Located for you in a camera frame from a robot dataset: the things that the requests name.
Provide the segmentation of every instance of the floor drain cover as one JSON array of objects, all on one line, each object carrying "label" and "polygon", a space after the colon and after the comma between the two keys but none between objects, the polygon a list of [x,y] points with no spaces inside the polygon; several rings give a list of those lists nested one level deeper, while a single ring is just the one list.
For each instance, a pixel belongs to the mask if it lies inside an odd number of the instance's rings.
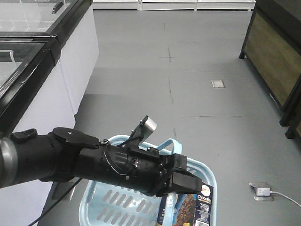
[{"label": "floor drain cover", "polygon": [[211,80],[213,88],[225,88],[223,80]]}]

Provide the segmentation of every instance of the silver metal cylinder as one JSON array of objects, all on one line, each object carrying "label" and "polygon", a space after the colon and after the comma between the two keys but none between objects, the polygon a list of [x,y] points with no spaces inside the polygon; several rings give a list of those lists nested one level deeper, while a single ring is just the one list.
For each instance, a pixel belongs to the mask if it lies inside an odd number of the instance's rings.
[{"label": "silver metal cylinder", "polygon": [[4,137],[0,139],[0,188],[10,186],[17,173],[18,156],[14,143]]}]

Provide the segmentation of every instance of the cable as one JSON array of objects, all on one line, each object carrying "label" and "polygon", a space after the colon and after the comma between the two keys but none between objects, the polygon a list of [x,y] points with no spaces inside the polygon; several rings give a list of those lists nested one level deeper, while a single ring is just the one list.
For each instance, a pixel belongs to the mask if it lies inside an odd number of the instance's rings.
[{"label": "cable", "polygon": [[117,145],[117,147],[122,147],[123,145],[127,144],[128,142],[135,140],[135,139],[143,139],[144,136],[135,136],[135,137],[130,137],[128,140],[124,141],[123,143]]},{"label": "cable", "polygon": [[39,216],[39,218],[34,220],[28,226],[33,226],[35,223],[37,223],[39,220],[41,220],[46,214],[48,214],[81,180],[82,180],[82,178],[79,178],[55,203],[53,203],[48,208],[48,210],[46,210],[44,213],[42,213],[41,216]]},{"label": "cable", "polygon": [[282,193],[280,193],[280,192],[273,192],[273,191],[270,191],[270,194],[278,194],[278,195],[281,195],[281,196],[287,198],[288,200],[294,202],[294,203],[295,203],[296,205],[298,205],[299,207],[301,207],[301,204],[297,203],[295,200],[291,199],[290,197],[288,197],[288,196],[286,196],[286,195],[284,195],[284,194],[282,194]]}]

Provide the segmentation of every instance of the basket slot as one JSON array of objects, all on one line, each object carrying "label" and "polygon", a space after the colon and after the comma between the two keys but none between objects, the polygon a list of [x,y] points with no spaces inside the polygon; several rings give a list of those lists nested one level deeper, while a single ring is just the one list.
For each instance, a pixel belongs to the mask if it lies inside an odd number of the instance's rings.
[{"label": "basket slot", "polygon": [[143,222],[142,222],[142,226],[147,226],[148,223],[149,223],[150,220],[148,219],[145,219]]},{"label": "basket slot", "polygon": [[144,210],[143,210],[143,213],[144,213],[144,214],[147,213],[147,212],[149,211],[149,209],[151,208],[151,206],[152,206],[152,202],[149,202],[149,203],[145,206],[145,208],[144,208]]},{"label": "basket slot", "polygon": [[130,202],[133,200],[133,197],[130,195],[128,198],[127,198],[127,200],[126,200],[126,202],[123,204],[123,208],[126,208],[129,204],[130,204]]},{"label": "basket slot", "polygon": [[158,208],[159,208],[159,204],[157,203],[156,205],[154,205],[154,208],[151,210],[150,212],[150,215],[154,215],[157,211],[158,211]]},{"label": "basket slot", "polygon": [[156,225],[156,222],[155,221],[151,221],[150,223],[149,223],[149,226],[155,226]]},{"label": "basket slot", "polygon": [[115,200],[117,200],[118,196],[119,196],[119,192],[116,192],[111,198],[111,200],[109,201],[109,204],[112,204]]},{"label": "basket slot", "polygon": [[125,223],[125,221],[127,220],[128,218],[128,213],[125,213],[122,217],[122,219],[119,221],[119,224],[118,226],[123,226],[123,224]]},{"label": "basket slot", "polygon": [[126,226],[131,226],[131,224],[133,223],[134,220],[135,220],[135,215],[132,215],[131,218],[128,220]]},{"label": "basket slot", "polygon": [[104,216],[104,214],[108,211],[108,208],[104,208],[96,217],[96,220],[101,220],[101,218]]},{"label": "basket slot", "polygon": [[117,222],[117,220],[119,219],[119,217],[121,217],[121,212],[120,211],[115,215],[115,217],[111,221],[111,224],[114,225]]},{"label": "basket slot", "polygon": [[122,201],[126,198],[126,196],[127,196],[126,194],[122,194],[120,199],[116,202],[116,205],[119,206],[122,203]]},{"label": "basket slot", "polygon": [[143,219],[141,217],[138,217],[138,219],[137,219],[136,223],[134,224],[134,226],[139,226],[140,223],[142,222],[142,220]]},{"label": "basket slot", "polygon": [[112,193],[113,193],[113,191],[112,191],[112,190],[109,190],[109,191],[107,192],[107,194],[105,194],[105,196],[103,197],[103,202],[107,201],[107,199],[109,198],[109,196],[110,196]]},{"label": "basket slot", "polygon": [[141,203],[139,204],[139,206],[137,207],[137,212],[139,213],[143,206],[146,204],[146,200],[145,199],[142,199]]},{"label": "basket slot", "polygon": [[111,210],[103,221],[107,223],[113,214],[114,214],[114,210]]}]

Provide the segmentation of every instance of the white shelf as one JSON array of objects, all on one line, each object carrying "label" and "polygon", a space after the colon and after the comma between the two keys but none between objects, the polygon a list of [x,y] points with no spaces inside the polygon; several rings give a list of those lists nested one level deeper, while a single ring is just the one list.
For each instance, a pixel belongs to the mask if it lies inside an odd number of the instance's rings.
[{"label": "white shelf", "polygon": [[254,9],[255,0],[94,0],[93,9],[137,9],[179,10],[179,9]]},{"label": "white shelf", "polygon": [[255,1],[251,0],[198,0],[197,9],[235,9],[249,10],[254,9]]},{"label": "white shelf", "polygon": [[196,2],[193,1],[181,1],[181,2],[143,2],[142,10],[180,10],[180,9],[195,9]]},{"label": "white shelf", "polygon": [[94,0],[93,9],[138,9],[138,0]]}]

